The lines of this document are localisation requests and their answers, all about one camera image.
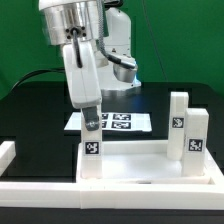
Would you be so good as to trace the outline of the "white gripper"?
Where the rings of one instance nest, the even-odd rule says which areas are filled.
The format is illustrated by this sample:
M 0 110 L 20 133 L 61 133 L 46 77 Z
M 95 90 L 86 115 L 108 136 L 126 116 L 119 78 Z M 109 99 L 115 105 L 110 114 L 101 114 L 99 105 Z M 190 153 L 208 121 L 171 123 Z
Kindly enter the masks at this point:
M 79 44 L 82 67 L 77 66 L 73 44 L 65 45 L 62 49 L 65 73 L 72 105 L 82 109 L 85 127 L 88 131 L 97 131 L 100 118 L 97 105 L 102 102 L 98 81 L 97 67 L 91 43 Z

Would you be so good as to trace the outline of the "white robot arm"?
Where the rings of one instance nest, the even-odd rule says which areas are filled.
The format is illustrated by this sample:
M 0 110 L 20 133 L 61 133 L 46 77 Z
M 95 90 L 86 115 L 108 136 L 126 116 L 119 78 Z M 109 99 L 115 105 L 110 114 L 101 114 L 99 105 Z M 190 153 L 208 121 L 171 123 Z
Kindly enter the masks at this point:
M 125 91 L 137 73 L 136 60 L 104 44 L 103 0 L 39 0 L 50 43 L 61 48 L 71 103 L 88 131 L 100 129 L 104 91 Z

